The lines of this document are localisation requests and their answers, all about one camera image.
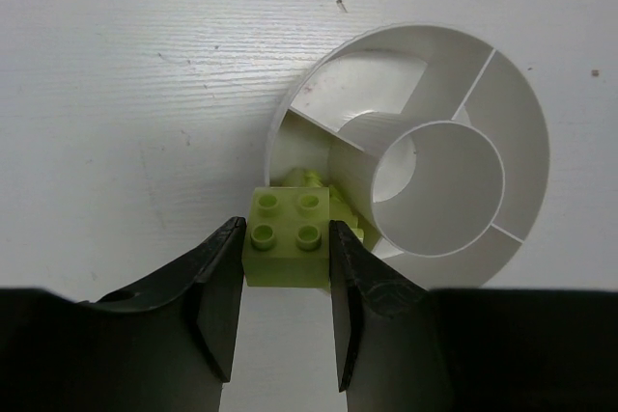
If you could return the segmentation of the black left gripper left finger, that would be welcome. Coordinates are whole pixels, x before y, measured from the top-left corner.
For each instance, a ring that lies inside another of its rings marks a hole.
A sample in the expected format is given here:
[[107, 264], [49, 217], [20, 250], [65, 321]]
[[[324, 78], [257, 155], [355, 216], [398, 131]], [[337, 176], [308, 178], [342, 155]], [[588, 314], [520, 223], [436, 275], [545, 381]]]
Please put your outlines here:
[[96, 302], [1, 291], [5, 411], [216, 411], [231, 379], [241, 217]]

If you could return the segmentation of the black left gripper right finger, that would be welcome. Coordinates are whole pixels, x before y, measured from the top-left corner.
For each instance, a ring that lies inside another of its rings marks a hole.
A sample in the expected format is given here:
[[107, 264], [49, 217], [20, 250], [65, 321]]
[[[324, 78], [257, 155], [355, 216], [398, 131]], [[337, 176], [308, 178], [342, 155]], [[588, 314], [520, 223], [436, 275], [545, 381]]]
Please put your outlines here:
[[617, 296], [423, 289], [329, 225], [338, 386], [350, 411], [613, 411]]

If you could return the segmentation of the lime square lego brick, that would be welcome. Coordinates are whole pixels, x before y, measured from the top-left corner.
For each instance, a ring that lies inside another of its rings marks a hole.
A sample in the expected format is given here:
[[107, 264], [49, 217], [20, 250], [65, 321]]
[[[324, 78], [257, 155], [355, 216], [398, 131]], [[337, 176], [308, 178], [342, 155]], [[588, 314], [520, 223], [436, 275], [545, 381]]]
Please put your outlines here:
[[284, 176], [281, 185], [283, 187], [327, 187], [329, 190], [329, 218], [345, 222], [359, 241], [364, 242], [365, 233], [359, 227], [358, 215], [348, 204], [344, 195], [332, 183], [325, 184], [317, 171], [293, 168]]

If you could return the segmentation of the light green curved lego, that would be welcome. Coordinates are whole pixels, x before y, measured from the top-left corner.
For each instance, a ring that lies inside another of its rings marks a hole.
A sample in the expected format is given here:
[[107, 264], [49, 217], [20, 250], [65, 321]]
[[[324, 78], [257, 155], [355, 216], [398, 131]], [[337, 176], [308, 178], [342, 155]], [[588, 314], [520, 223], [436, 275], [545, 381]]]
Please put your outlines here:
[[329, 195], [324, 187], [259, 187], [242, 249], [250, 287], [329, 285]]

